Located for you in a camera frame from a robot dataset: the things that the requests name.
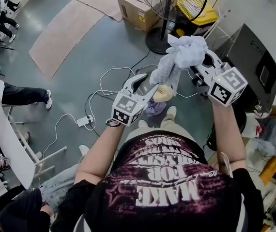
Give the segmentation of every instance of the black speaker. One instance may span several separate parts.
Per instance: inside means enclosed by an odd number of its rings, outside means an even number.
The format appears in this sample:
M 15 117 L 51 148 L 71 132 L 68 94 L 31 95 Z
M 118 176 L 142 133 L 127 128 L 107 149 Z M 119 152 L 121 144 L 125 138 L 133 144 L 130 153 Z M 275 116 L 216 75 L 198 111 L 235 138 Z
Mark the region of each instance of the black speaker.
M 276 62 L 252 30 L 243 24 L 215 53 L 248 82 L 235 104 L 246 112 L 270 112 L 276 96 Z

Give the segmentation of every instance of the shoe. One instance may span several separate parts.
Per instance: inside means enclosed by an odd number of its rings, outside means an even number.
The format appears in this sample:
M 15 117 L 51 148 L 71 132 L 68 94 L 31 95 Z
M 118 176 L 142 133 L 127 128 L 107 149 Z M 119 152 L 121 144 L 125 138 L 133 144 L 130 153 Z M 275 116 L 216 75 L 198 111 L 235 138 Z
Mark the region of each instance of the shoe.
M 29 131 L 28 132 L 26 132 L 24 135 L 23 135 L 23 137 L 24 137 L 24 139 L 25 139 L 25 141 L 28 143 L 28 141 L 29 141 L 29 139 L 30 139 L 30 136 L 31 136 L 31 134 L 29 133 Z
M 79 146 L 79 149 L 80 149 L 80 151 L 81 151 L 82 156 L 85 156 L 86 153 L 90 150 L 90 149 L 89 149 L 87 146 L 85 146 L 85 145 L 80 145 L 80 146 Z
M 51 98 L 51 90 L 47 90 L 47 95 L 49 96 L 49 100 L 46 102 L 46 108 L 50 109 L 52 106 L 52 98 Z
M 143 127 L 149 127 L 148 123 L 144 121 L 143 119 L 139 120 L 138 122 L 138 127 L 143 128 Z
M 12 34 L 12 37 L 9 39 L 9 43 L 11 43 L 15 39 L 16 35 Z
M 171 106 L 168 110 L 167 110 L 167 113 L 166 115 L 172 115 L 174 118 L 176 117 L 177 115 L 177 108 L 175 106 Z

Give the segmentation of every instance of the hand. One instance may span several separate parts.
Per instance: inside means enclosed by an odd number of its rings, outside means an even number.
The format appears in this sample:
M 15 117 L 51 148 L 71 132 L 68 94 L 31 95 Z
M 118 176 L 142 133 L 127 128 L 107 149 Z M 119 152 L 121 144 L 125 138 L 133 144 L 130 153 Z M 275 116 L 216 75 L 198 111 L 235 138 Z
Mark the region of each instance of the hand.
M 47 213 L 50 217 L 53 216 L 52 208 L 47 204 L 42 206 L 40 211 L 43 211 L 43 212 Z

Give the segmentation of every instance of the gray concrete floor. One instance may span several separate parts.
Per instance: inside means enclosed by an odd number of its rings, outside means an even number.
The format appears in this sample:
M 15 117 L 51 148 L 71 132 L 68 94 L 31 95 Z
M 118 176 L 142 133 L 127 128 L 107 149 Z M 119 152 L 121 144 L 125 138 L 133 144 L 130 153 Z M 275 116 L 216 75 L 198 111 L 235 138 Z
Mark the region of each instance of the gray concrete floor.
M 30 145 L 35 152 L 44 151 L 55 139 L 55 124 L 61 115 L 70 113 L 75 119 L 85 116 L 86 98 L 100 89 L 99 78 L 110 68 L 131 67 L 147 53 L 145 33 L 135 30 L 127 21 L 120 23 L 104 16 L 79 42 L 65 59 L 51 81 L 47 80 L 30 58 L 28 51 L 46 25 L 70 0 L 30 0 L 15 20 L 20 24 L 16 39 L 11 43 L 15 51 L 1 51 L 0 65 L 5 81 L 16 86 L 42 87 L 52 91 L 53 105 L 47 111 L 44 104 L 14 108 L 16 121 L 26 122 L 24 131 L 30 131 Z M 157 64 L 161 56 L 150 52 L 135 69 L 147 64 Z M 103 88 L 120 90 L 128 70 L 109 72 L 103 79 Z M 182 74 L 178 92 L 190 95 L 196 92 L 186 72 Z M 94 96 L 92 109 L 96 117 L 96 131 L 102 133 L 105 120 L 110 117 L 112 101 Z M 213 123 L 212 109 L 208 101 L 199 96 L 184 99 L 179 96 L 168 102 L 178 109 L 176 122 L 186 128 L 200 146 L 205 144 Z M 150 125 L 158 125 L 164 114 L 146 118 Z M 138 123 L 125 130 L 122 141 Z M 50 178 L 76 164 L 80 158 L 78 146 L 91 147 L 97 136 L 92 131 L 79 128 L 71 117 L 64 117 L 57 127 L 57 142 L 46 152 L 49 155 L 67 146 L 68 150 L 47 163 L 55 170 L 42 176 Z M 212 151 L 206 149 L 208 159 Z

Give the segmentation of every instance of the lavender cloth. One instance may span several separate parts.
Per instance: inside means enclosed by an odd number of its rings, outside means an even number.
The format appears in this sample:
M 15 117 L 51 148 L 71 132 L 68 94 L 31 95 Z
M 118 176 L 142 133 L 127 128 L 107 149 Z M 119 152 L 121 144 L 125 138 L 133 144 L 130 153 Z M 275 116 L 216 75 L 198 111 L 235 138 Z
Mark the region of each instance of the lavender cloth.
M 153 99 L 151 99 L 148 102 L 148 107 L 144 111 L 147 117 L 152 117 L 161 114 L 164 111 L 165 107 L 166 102 L 155 102 Z

